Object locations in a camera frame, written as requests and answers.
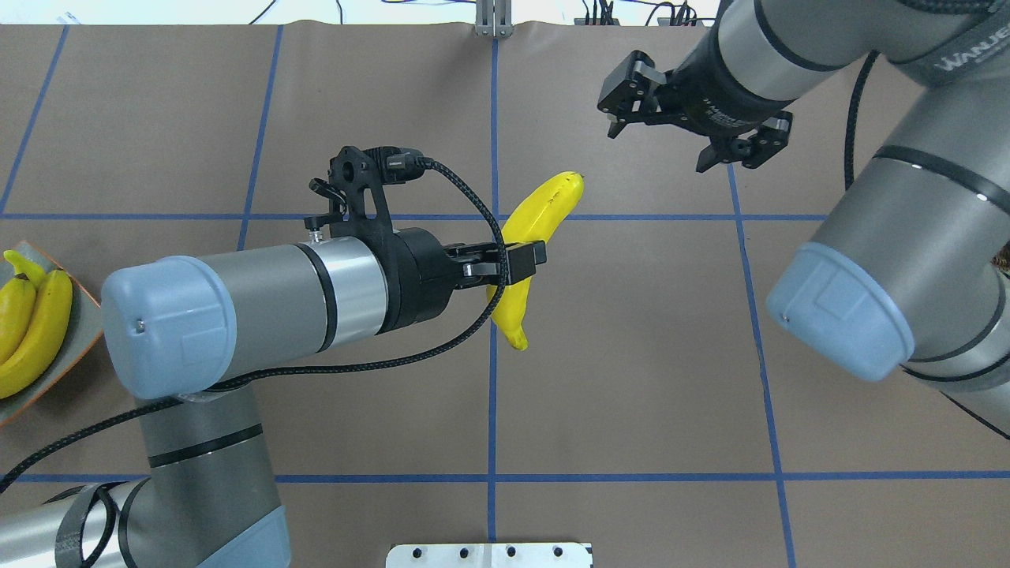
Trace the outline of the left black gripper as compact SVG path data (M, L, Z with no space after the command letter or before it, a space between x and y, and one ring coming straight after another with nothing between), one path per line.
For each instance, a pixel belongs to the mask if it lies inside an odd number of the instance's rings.
M504 256L495 242L441 245L423 229L388 231L374 245L388 291L380 332L434 319L457 287L511 286L533 277L548 261L542 240L508 242Z

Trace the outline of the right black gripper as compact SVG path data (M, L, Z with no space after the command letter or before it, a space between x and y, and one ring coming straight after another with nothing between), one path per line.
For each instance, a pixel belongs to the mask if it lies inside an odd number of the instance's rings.
M627 125L674 125L709 144L695 171L742 163L758 169L789 144L793 113L786 101L747 90L723 61L717 32L708 32L677 69L666 74L654 60L633 50L604 80L597 108L608 116L607 136L616 139Z

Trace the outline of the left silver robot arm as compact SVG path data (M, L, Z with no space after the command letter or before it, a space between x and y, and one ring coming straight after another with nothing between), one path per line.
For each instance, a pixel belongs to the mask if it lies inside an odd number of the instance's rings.
M288 567L249 384L332 346L433 319L452 292L533 276L543 236L443 245L420 229L313 236L114 272L103 327L137 400L149 475L2 520L4 567Z

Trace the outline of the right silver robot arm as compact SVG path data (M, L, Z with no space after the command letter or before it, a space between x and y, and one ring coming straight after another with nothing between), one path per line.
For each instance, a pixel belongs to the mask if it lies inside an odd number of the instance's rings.
M604 80L609 137L674 125L696 169L758 168L787 105L880 55L923 87L767 298L769 315L865 381L903 369L1008 435L1008 3L725 1L677 68L642 51Z

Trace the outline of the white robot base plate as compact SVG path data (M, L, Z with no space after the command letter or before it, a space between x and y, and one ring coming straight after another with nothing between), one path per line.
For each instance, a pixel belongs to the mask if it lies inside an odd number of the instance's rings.
M578 542L396 545L386 567L594 567L592 545Z

